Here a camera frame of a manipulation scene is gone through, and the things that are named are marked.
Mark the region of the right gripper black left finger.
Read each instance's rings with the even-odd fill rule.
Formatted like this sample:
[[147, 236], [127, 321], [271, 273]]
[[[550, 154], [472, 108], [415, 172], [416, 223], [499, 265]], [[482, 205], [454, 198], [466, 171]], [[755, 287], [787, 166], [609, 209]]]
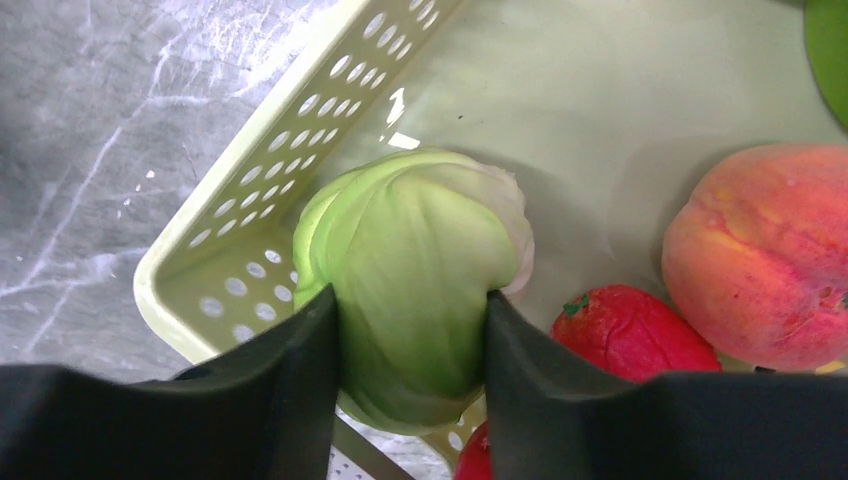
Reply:
[[331, 288], [170, 380], [120, 384], [60, 365], [5, 365], [1, 475], [323, 479], [339, 385]]

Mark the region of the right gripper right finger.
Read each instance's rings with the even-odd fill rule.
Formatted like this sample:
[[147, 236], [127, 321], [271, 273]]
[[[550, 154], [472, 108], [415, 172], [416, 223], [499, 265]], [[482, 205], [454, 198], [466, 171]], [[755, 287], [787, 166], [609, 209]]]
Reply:
[[610, 375], [487, 302], [485, 393], [497, 479], [843, 479], [838, 375]]

